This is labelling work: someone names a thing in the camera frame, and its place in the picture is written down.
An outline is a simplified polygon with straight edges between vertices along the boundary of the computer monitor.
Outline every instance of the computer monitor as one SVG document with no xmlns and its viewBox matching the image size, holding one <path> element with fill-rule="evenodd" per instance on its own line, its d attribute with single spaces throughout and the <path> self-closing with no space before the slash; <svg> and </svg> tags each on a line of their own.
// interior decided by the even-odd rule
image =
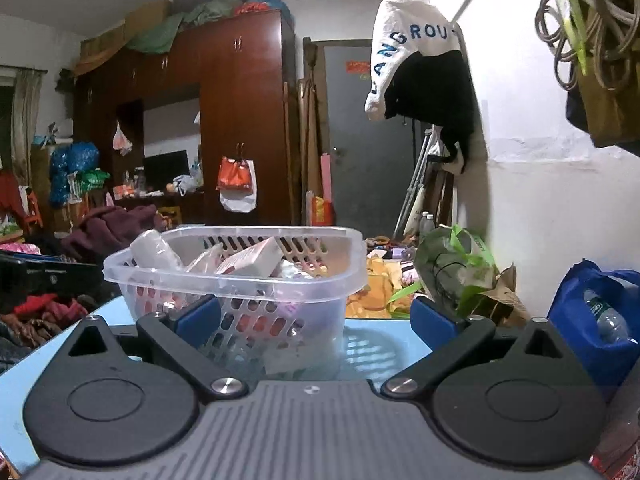
<svg viewBox="0 0 640 480">
<path fill-rule="evenodd" d="M 175 177 L 184 174 L 189 174 L 186 150 L 145 157 L 146 185 L 153 190 L 164 191 Z"/>
</svg>

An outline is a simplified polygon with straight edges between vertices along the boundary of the gray door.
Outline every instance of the gray door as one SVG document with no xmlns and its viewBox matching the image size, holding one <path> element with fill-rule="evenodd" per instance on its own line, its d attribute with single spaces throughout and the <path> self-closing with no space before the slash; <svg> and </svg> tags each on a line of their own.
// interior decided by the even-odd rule
<svg viewBox="0 0 640 480">
<path fill-rule="evenodd" d="M 411 121 L 369 121 L 370 48 L 326 46 L 324 58 L 336 225 L 391 237 L 414 172 Z"/>
</svg>

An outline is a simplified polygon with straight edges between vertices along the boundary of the light blue table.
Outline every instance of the light blue table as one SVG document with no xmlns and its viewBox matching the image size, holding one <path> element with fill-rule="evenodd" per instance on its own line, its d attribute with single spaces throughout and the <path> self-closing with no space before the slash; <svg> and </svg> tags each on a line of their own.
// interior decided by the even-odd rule
<svg viewBox="0 0 640 480">
<path fill-rule="evenodd" d="M 94 314 L 110 325 L 133 323 L 122 298 L 100 307 Z M 65 330 L 0 376 L 0 450 L 18 473 L 23 474 L 38 462 L 22 423 L 24 400 L 72 329 Z M 408 321 L 347 319 L 338 369 L 324 379 L 371 379 L 379 388 L 383 381 L 430 352 Z"/>
</svg>

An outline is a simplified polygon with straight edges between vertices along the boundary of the red plastic bag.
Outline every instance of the red plastic bag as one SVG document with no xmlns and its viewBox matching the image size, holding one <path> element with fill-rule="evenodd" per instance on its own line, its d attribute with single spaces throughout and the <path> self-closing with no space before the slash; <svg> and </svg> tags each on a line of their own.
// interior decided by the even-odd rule
<svg viewBox="0 0 640 480">
<path fill-rule="evenodd" d="M 244 144 L 238 144 L 238 156 L 236 158 L 222 157 L 220 171 L 218 172 L 217 190 L 235 189 L 251 192 L 253 190 L 251 180 L 251 169 L 244 156 L 242 149 Z"/>
</svg>

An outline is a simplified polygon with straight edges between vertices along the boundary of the metal screw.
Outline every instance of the metal screw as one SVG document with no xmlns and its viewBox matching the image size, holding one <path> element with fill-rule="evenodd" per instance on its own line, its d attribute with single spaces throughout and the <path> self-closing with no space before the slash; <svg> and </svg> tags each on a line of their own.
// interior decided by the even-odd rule
<svg viewBox="0 0 640 480">
<path fill-rule="evenodd" d="M 242 390 L 242 383 L 233 377 L 223 377 L 211 383 L 211 389 L 220 395 L 235 395 Z"/>
<path fill-rule="evenodd" d="M 418 383 L 409 377 L 394 377 L 385 383 L 385 388 L 393 394 L 412 394 L 418 389 Z"/>
</svg>

